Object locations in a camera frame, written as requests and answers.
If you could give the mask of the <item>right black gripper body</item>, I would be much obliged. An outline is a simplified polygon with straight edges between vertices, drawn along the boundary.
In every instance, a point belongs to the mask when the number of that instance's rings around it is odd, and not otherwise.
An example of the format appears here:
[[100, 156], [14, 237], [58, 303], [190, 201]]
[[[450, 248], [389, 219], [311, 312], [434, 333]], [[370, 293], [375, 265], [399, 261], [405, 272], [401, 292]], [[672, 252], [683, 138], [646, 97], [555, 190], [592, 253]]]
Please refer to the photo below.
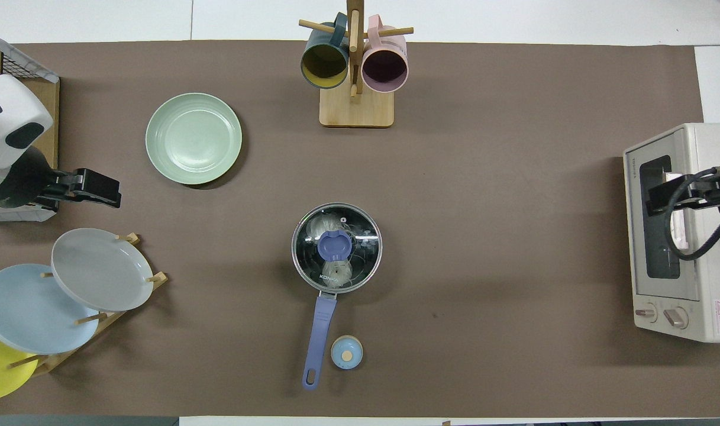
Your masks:
[[720, 208], [720, 167], [706, 170], [701, 177], [687, 173], [684, 179], [689, 181], [685, 189], [685, 208]]

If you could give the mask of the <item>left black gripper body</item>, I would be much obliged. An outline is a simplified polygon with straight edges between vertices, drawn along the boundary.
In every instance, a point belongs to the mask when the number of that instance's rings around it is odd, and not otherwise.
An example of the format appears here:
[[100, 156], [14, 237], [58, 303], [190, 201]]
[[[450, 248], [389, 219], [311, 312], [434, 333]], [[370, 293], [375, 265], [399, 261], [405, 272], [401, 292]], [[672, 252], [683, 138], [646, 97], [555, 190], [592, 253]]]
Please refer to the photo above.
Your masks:
[[40, 192], [40, 204], [89, 201], [89, 195], [82, 191], [86, 172], [86, 169], [76, 169], [74, 172], [52, 169], [45, 188]]

